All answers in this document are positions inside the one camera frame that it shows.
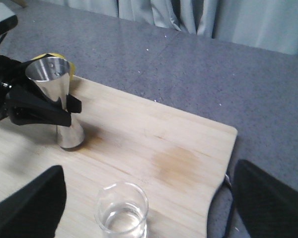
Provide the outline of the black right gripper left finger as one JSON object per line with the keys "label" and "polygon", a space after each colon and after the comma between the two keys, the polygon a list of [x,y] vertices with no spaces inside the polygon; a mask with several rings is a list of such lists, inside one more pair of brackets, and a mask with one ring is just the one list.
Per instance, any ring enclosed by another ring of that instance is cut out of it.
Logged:
{"label": "black right gripper left finger", "polygon": [[64,171],[55,165],[0,202],[0,238],[54,238],[65,206]]}

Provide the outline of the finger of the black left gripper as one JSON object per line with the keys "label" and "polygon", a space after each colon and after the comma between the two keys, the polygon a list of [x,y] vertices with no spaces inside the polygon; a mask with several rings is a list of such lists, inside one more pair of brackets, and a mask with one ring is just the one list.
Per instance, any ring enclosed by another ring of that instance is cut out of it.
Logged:
{"label": "finger of the black left gripper", "polygon": [[67,95],[67,111],[75,114],[82,111],[81,101],[71,94]]}

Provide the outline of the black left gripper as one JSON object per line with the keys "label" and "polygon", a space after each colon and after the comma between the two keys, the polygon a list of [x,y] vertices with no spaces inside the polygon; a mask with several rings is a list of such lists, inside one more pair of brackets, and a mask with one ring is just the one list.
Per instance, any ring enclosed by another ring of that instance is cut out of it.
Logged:
{"label": "black left gripper", "polygon": [[69,127],[71,113],[63,109],[62,100],[30,92],[25,69],[30,61],[20,62],[0,55],[0,121],[9,118],[13,124],[51,124]]}

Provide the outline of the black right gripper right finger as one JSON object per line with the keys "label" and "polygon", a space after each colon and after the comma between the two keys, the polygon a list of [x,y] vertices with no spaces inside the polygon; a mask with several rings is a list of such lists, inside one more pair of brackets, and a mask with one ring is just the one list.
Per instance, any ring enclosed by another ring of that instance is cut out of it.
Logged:
{"label": "black right gripper right finger", "polygon": [[239,160],[232,193],[252,238],[298,238],[298,191],[250,161]]}

